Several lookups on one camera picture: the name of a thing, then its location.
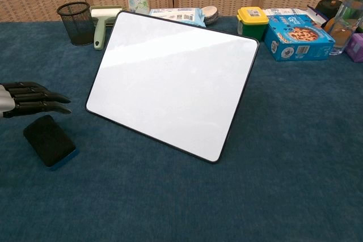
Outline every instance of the black mesh pencil cup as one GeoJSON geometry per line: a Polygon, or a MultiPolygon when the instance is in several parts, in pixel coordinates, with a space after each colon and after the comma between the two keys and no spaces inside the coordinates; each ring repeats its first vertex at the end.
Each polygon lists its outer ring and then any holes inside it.
{"type": "Polygon", "coordinates": [[[70,41],[74,45],[93,43],[95,26],[92,22],[90,5],[87,2],[71,2],[60,6],[61,16],[70,41]]]}

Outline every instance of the wet wipes package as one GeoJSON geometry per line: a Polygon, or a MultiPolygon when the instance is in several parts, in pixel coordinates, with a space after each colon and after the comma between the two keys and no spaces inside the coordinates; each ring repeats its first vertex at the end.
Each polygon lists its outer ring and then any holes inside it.
{"type": "Polygon", "coordinates": [[[149,15],[205,27],[200,8],[152,9],[149,15]]]}
{"type": "Polygon", "coordinates": [[[307,15],[268,16],[264,42],[276,61],[325,60],[334,39],[307,15]]]}

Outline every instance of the robotic hand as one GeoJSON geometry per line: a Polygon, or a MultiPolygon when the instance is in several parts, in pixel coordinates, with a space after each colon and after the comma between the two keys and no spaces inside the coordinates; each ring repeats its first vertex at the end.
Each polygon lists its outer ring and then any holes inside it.
{"type": "Polygon", "coordinates": [[[61,104],[69,102],[67,97],[50,92],[35,82],[0,84],[0,118],[50,111],[71,113],[61,104]]]}

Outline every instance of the black eraser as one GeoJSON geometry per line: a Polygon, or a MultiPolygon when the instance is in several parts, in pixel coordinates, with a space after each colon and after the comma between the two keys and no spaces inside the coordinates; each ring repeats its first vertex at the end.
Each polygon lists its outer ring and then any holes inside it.
{"type": "Polygon", "coordinates": [[[74,143],[50,115],[38,118],[23,133],[47,167],[59,167],[75,155],[74,143]]]}

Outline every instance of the yellow lid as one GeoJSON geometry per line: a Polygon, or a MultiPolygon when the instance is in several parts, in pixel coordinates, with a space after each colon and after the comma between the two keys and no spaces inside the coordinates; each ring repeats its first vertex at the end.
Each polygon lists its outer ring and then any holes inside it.
{"type": "Polygon", "coordinates": [[[268,23],[268,18],[260,7],[240,8],[237,18],[246,25],[265,25],[268,23]]]}

